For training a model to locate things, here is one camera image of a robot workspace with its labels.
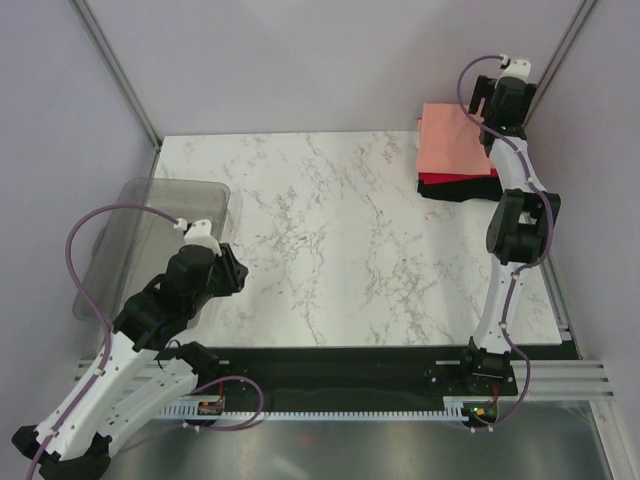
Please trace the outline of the salmon pink t shirt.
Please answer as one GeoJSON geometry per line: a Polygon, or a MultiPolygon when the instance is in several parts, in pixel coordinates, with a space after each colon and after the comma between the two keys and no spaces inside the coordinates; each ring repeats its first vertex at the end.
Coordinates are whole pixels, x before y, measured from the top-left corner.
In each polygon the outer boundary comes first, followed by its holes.
{"type": "Polygon", "coordinates": [[[418,121],[418,173],[486,176],[492,165],[479,127],[457,104],[424,103],[418,121]]]}

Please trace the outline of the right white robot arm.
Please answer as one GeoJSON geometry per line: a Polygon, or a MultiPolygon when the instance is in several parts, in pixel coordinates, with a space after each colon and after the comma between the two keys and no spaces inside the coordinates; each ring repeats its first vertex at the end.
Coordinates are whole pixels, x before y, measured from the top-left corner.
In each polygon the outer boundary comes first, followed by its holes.
{"type": "Polygon", "coordinates": [[[537,87],[531,63],[496,56],[501,73],[481,75],[463,112],[480,129],[479,142],[495,168],[502,194],[486,234],[491,257],[489,290],[480,322],[470,337],[458,381],[467,392],[483,392],[511,374],[510,328],[529,272],[550,254],[561,200],[546,190],[528,153],[524,121],[537,87]]]}

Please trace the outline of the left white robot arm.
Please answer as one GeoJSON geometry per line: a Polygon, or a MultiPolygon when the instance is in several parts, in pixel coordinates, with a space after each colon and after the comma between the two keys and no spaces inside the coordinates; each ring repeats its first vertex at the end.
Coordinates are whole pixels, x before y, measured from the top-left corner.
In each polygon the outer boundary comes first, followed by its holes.
{"type": "Polygon", "coordinates": [[[99,479],[123,444],[162,408],[219,382],[219,360],[192,341],[151,380],[127,394],[126,386],[212,299],[240,292],[248,274],[207,219],[178,219],[184,243],[156,275],[123,305],[108,327],[102,350],[72,391],[37,425],[12,437],[30,459],[27,475],[44,479],[99,479]]]}

